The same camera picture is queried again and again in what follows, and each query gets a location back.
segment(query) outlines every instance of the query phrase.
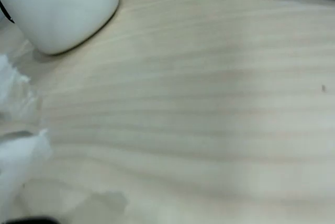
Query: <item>mug handle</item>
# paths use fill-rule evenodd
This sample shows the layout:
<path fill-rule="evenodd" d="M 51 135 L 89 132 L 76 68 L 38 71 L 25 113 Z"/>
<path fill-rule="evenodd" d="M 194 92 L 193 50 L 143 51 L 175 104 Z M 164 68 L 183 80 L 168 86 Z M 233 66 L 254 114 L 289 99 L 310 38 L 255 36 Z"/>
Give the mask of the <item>mug handle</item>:
<path fill-rule="evenodd" d="M 4 7 L 4 5 L 2 4 L 1 1 L 0 1 L 0 9 L 1 9 L 2 13 L 4 13 L 5 17 L 7 17 L 8 20 L 10 20 L 12 23 L 14 23 L 13 19 L 10 17 L 9 13 L 5 9 L 5 7 Z"/>

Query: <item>white tissue paper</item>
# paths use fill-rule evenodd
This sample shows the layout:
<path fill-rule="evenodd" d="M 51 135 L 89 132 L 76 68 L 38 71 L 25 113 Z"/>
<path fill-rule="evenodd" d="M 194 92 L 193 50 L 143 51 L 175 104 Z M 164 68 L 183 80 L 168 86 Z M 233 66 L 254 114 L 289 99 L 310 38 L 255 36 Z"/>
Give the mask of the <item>white tissue paper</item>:
<path fill-rule="evenodd" d="M 51 156 L 46 130 L 39 130 L 41 99 L 29 78 L 0 55 L 0 223 L 23 184 Z"/>

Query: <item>white mug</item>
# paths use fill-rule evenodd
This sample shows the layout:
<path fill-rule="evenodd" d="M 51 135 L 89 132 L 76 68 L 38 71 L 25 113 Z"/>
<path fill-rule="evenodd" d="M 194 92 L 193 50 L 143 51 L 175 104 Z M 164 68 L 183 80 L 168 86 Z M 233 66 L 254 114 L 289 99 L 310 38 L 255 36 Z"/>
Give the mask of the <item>white mug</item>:
<path fill-rule="evenodd" d="M 119 0 L 0 0 L 40 51 L 56 54 L 81 43 L 115 12 Z"/>

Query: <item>wood grain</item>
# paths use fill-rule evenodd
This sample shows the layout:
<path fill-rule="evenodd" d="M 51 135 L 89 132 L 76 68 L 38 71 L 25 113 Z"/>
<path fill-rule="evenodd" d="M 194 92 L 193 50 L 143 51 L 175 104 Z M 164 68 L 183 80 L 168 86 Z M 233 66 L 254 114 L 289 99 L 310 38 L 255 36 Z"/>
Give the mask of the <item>wood grain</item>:
<path fill-rule="evenodd" d="M 112 191 L 126 223 L 333 223 L 334 20 L 335 0 L 121 0 L 57 57 L 2 21 L 55 151 L 13 215 L 106 223 Z"/>

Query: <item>light wood desk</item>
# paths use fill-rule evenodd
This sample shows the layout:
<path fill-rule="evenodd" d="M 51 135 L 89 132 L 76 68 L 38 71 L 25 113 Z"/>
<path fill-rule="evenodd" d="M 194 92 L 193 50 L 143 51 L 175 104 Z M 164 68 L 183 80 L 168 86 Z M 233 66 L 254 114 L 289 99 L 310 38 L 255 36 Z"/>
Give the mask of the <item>light wood desk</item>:
<path fill-rule="evenodd" d="M 0 49 L 54 147 L 13 215 L 334 223 L 335 0 L 122 0 L 62 56 L 4 20 Z"/>

